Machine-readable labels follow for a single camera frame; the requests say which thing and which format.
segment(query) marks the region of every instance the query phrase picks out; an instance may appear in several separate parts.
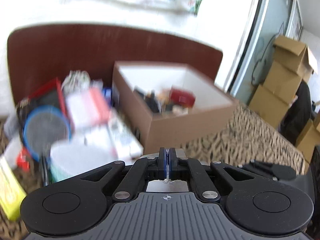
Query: black circular cap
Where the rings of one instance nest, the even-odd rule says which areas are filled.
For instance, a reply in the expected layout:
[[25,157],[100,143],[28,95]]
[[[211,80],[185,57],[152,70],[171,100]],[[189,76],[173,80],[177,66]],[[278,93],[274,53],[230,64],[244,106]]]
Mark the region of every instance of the black circular cap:
[[30,232],[70,236],[99,223],[107,209],[106,197],[95,182],[66,179],[27,195],[20,214]]
[[307,194],[260,176],[234,182],[225,207],[235,224],[265,236],[298,232],[308,225],[313,213]]
[[48,196],[43,201],[43,207],[53,214],[65,214],[75,210],[80,205],[80,198],[72,193],[59,192]]
[[261,192],[253,197],[254,205],[262,211],[278,213],[290,206],[290,199],[278,192]]

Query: red object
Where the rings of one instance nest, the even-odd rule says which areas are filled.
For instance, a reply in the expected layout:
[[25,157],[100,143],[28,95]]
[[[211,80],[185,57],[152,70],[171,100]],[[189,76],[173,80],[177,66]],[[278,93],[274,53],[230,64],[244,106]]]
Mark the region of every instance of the red object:
[[170,102],[184,107],[193,107],[196,97],[188,91],[172,88],[169,94]]
[[29,95],[28,98],[32,99],[32,98],[41,97],[53,89],[57,90],[59,104],[60,104],[60,110],[61,110],[62,114],[65,117],[67,117],[66,105],[65,105],[63,93],[61,90],[61,81],[58,78],[54,78],[54,79],[50,80],[49,82],[47,82],[46,84],[41,86],[39,89],[37,89],[36,92]]
[[23,147],[17,156],[16,163],[17,166],[23,169],[23,171],[25,172],[30,170],[30,163],[28,162],[28,159],[31,159],[31,156],[28,150],[25,147]]

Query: open cardboard box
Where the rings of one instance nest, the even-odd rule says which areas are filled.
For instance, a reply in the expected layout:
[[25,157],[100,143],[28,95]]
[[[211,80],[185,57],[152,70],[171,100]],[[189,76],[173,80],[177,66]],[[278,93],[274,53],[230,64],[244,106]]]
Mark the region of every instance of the open cardboard box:
[[[115,63],[113,99],[119,102],[133,129],[139,129],[144,154],[160,147],[178,147],[190,140],[221,131],[232,117],[238,101],[214,86],[213,80],[186,64],[162,62]],[[186,115],[153,114],[134,92],[171,87],[191,91],[196,96],[193,109]]]
[[297,73],[308,83],[310,76],[318,73],[318,64],[310,48],[301,41],[279,36],[274,42],[273,59],[287,69]]

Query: ribbed rubber surface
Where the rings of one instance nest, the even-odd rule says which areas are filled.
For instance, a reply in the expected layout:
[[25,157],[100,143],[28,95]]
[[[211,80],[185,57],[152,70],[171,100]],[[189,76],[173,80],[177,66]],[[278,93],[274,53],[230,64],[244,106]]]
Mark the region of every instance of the ribbed rubber surface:
[[[30,234],[26,240],[58,240]],[[136,200],[115,204],[96,227],[66,240],[263,240],[228,220],[217,204],[198,201],[192,192],[140,193]],[[303,233],[280,240],[307,240]]]

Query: door frame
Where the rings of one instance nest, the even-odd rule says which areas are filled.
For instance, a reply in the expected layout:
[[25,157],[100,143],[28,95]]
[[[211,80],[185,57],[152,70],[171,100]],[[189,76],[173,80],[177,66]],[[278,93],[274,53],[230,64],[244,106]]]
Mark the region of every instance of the door frame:
[[[260,32],[261,32],[261,28],[264,22],[264,18],[266,16],[266,11],[268,8],[268,4],[269,4],[269,0],[262,0],[261,3],[261,7],[260,7],[260,11],[257,17],[257,21],[255,26],[253,27],[253,33],[252,33],[252,37],[250,39],[250,43],[248,46],[247,51],[245,52],[243,61],[241,63],[241,66],[239,67],[239,72],[235,78],[235,81],[230,89],[230,94],[235,97],[236,94],[238,93],[238,90],[240,88],[240,85],[243,81],[244,75],[248,69],[249,63],[251,61],[251,58],[253,56],[254,50],[256,48],[259,36],[260,36]],[[300,16],[300,11],[299,11],[299,6],[297,3],[297,0],[293,0],[292,1],[292,9],[291,9],[291,13],[290,13],[290,18],[289,18],[289,24],[288,24],[288,28],[287,28],[287,32],[286,32],[286,36],[289,35],[290,30],[292,28],[292,23],[293,23],[293,19],[294,19],[294,14],[295,12],[298,12],[300,20],[301,20],[301,16]]]
[[246,46],[247,40],[250,38],[249,36],[250,36],[252,25],[254,24],[254,18],[255,18],[257,9],[259,9],[259,0],[252,0],[250,10],[249,10],[248,19],[247,19],[247,22],[244,27],[244,31],[241,36],[240,43],[239,43],[235,58],[232,62],[231,68],[228,72],[227,78],[226,78],[224,85],[223,85],[223,88],[222,88],[224,91],[228,90],[228,88],[233,80],[233,76],[235,75],[236,69],[239,65],[239,62],[241,60],[241,57],[245,51],[245,46]]

